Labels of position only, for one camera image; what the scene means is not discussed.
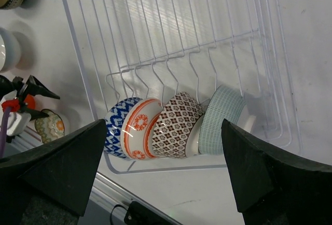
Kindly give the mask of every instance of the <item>dish rack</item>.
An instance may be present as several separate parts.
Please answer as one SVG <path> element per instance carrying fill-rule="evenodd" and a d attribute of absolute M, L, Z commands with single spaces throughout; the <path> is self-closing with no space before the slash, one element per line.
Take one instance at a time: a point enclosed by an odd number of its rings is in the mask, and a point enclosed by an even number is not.
<path fill-rule="evenodd" d="M 253 134 L 301 154 L 278 0 L 63 0 L 94 119 L 122 99 L 166 103 L 187 91 L 207 105 L 220 84 L 239 89 Z M 224 156 L 130 161 L 117 174 L 226 167 Z"/>

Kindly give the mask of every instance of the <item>white wire rack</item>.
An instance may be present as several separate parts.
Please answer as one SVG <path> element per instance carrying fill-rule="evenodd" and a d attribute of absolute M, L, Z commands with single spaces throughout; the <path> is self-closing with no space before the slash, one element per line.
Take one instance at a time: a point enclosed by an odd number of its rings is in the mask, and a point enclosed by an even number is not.
<path fill-rule="evenodd" d="M 207 104 L 238 88 L 257 116 L 254 134 L 301 153 L 278 0 L 63 0 L 94 119 L 130 96 L 164 103 L 187 91 Z M 225 167 L 223 156 L 124 161 L 104 172 Z"/>

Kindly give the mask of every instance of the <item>blue patterned bowl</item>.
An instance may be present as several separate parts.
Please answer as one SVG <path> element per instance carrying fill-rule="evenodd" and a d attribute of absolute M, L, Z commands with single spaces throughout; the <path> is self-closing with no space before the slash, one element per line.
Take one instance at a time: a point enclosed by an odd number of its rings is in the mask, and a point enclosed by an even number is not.
<path fill-rule="evenodd" d="M 104 151 L 119 158 L 128 159 L 123 153 L 120 143 L 120 134 L 123 122 L 129 111 L 139 102 L 141 98 L 127 98 L 110 109 L 105 117 L 107 137 Z"/>
<path fill-rule="evenodd" d="M 245 106 L 246 103 L 240 91 L 227 86 L 220 86 L 216 90 L 206 110 L 199 133 L 198 147 L 201 154 L 223 154 L 221 129 L 223 120 L 227 119 L 238 124 Z"/>

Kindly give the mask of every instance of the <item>black cable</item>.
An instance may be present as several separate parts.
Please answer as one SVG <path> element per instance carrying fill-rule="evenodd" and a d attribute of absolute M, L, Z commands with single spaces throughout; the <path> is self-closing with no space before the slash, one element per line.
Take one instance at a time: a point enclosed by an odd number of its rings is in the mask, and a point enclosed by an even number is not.
<path fill-rule="evenodd" d="M 125 207 L 123 207 L 121 204 L 117 204 L 113 207 L 112 211 L 110 212 L 110 215 L 109 215 L 109 223 L 110 225 L 114 225 L 113 223 L 113 211 L 116 209 L 116 208 L 123 208 L 125 211 L 128 211 Z"/>

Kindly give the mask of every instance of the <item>white surface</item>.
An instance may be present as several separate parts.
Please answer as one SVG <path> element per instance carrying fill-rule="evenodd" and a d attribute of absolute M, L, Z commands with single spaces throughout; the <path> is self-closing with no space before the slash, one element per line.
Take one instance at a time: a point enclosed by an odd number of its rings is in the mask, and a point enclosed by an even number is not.
<path fill-rule="evenodd" d="M 330 0 L 280 0 L 280 6 L 305 156 L 332 163 Z M 1 10 L 0 20 L 1 26 L 26 40 L 23 53 L 26 62 L 33 62 L 12 72 L 34 74 L 60 95 L 60 101 L 47 107 L 67 114 L 72 126 L 78 124 L 75 121 L 92 121 L 79 120 L 91 115 L 61 0 L 36 0 L 27 9 Z M 183 224 L 243 224 L 226 169 L 112 175 L 112 179 Z"/>

